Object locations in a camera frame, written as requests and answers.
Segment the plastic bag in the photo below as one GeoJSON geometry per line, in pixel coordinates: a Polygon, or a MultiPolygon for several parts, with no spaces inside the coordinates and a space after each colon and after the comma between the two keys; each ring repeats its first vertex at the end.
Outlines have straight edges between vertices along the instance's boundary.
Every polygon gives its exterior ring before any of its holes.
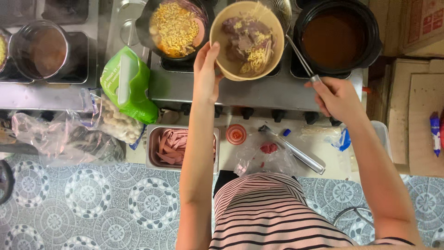
{"type": "Polygon", "coordinates": [[[310,142],[325,142],[343,152],[352,143],[346,127],[306,126],[301,129],[300,139],[310,142]]]}
{"type": "Polygon", "coordinates": [[[120,112],[151,124],[156,122],[158,111],[146,95],[149,79],[147,65],[125,46],[105,65],[100,85],[120,112]]]}
{"type": "Polygon", "coordinates": [[[120,113],[102,89],[83,89],[81,92],[84,108],[92,108],[92,117],[82,117],[82,124],[89,130],[100,130],[130,145],[135,150],[146,125],[120,113]]]}
{"type": "Polygon", "coordinates": [[[37,148],[45,166],[123,162],[123,150],[117,139],[101,131],[88,130],[73,111],[67,111],[51,122],[17,113],[12,117],[12,130],[18,140],[37,148]]]}
{"type": "Polygon", "coordinates": [[[14,144],[17,139],[14,131],[11,130],[11,120],[4,120],[0,118],[0,145],[14,144]]]}
{"type": "Polygon", "coordinates": [[[296,159],[279,137],[267,132],[256,132],[248,135],[237,152],[234,173],[240,177],[258,172],[297,176],[298,169],[296,159]]]}

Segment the black clay pot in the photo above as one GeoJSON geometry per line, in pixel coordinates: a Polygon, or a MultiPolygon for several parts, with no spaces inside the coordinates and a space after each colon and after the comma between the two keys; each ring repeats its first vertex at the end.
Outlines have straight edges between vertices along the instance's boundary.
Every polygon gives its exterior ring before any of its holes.
{"type": "Polygon", "coordinates": [[[201,9],[206,20],[203,22],[205,27],[205,35],[202,40],[202,43],[195,48],[196,51],[192,52],[189,55],[184,57],[170,57],[165,54],[162,50],[158,49],[156,44],[154,43],[151,34],[150,34],[150,18],[153,15],[154,11],[159,7],[159,4],[169,2],[170,0],[149,0],[143,9],[142,15],[140,18],[136,20],[136,32],[139,37],[140,44],[151,49],[158,56],[163,57],[165,59],[174,60],[174,61],[184,61],[189,59],[194,59],[197,55],[197,52],[209,41],[210,39],[210,28],[211,24],[214,21],[214,11],[211,7],[209,1],[206,0],[188,0],[192,4],[194,4],[197,8],[201,9]]]}
{"type": "Polygon", "coordinates": [[[323,0],[306,5],[296,21],[294,34],[294,43],[301,49],[302,55],[311,65],[312,70],[317,73],[340,74],[350,72],[356,68],[367,68],[378,58],[382,49],[382,42],[379,39],[378,23],[375,16],[369,8],[357,0],[323,0]],[[361,22],[364,33],[364,44],[361,54],[354,58],[348,66],[340,69],[327,68],[316,63],[307,53],[302,40],[304,31],[310,21],[320,14],[336,10],[353,14],[361,22]]]}

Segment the person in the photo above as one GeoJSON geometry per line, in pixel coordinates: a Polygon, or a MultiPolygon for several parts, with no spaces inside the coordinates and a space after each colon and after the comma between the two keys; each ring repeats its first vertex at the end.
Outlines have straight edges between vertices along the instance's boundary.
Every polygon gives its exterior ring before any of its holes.
{"type": "MultiPolygon", "coordinates": [[[[214,104],[222,75],[215,75],[220,44],[207,43],[194,63],[188,142],[180,177],[181,213],[176,249],[316,249],[357,246],[307,206],[301,184],[280,173],[255,173],[217,181],[211,235],[214,104]]],[[[393,163],[347,80],[323,77],[316,91],[322,113],[349,129],[362,189],[374,218],[371,244],[421,245],[415,213],[393,163]]]]}

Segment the stainless steel counter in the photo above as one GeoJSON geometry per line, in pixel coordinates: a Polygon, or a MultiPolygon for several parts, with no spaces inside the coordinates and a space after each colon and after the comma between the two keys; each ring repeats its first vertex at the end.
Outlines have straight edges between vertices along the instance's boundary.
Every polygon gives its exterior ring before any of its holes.
{"type": "MultiPolygon", "coordinates": [[[[273,77],[254,81],[236,82],[223,79],[219,84],[219,99],[216,105],[319,111],[314,101],[314,90],[304,87],[308,79],[295,78],[290,73],[291,47],[284,50],[282,68],[273,77]]],[[[363,69],[353,70],[348,78],[361,99],[363,69]]],[[[193,73],[164,70],[160,57],[151,55],[150,99],[159,107],[178,108],[181,103],[190,103],[193,97],[193,73]]]]}

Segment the tiled floor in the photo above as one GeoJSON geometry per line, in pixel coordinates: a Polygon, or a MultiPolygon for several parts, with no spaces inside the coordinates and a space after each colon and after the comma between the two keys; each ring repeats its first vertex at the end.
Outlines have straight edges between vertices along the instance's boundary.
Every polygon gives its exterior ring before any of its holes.
{"type": "MultiPolygon", "coordinates": [[[[11,200],[0,205],[1,249],[174,249],[180,173],[138,164],[41,168],[30,155],[7,161],[16,185],[11,200]]],[[[424,243],[444,239],[444,179],[403,180],[424,243]]],[[[310,207],[331,222],[348,207],[368,208],[355,182],[299,181],[310,207]]],[[[360,244],[374,238],[372,227],[354,212],[346,213],[338,227],[360,244]]]]}

